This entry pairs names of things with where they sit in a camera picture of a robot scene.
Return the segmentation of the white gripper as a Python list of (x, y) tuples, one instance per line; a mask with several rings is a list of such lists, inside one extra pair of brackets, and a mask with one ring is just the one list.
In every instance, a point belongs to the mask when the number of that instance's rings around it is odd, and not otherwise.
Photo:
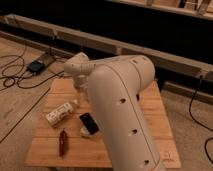
[[(74, 87), (76, 89), (84, 89), (87, 87), (88, 77), (86, 75), (78, 75), (74, 78)], [(80, 120), (90, 134), (95, 134), (99, 128), (89, 113), (84, 113), (80, 116)]]

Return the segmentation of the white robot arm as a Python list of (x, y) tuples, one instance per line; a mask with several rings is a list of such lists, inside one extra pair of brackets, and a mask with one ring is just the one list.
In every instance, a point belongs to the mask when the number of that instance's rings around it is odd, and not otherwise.
[(77, 88), (85, 88), (114, 171), (166, 171), (137, 95), (154, 80), (144, 55), (91, 60), (78, 53), (64, 64)]

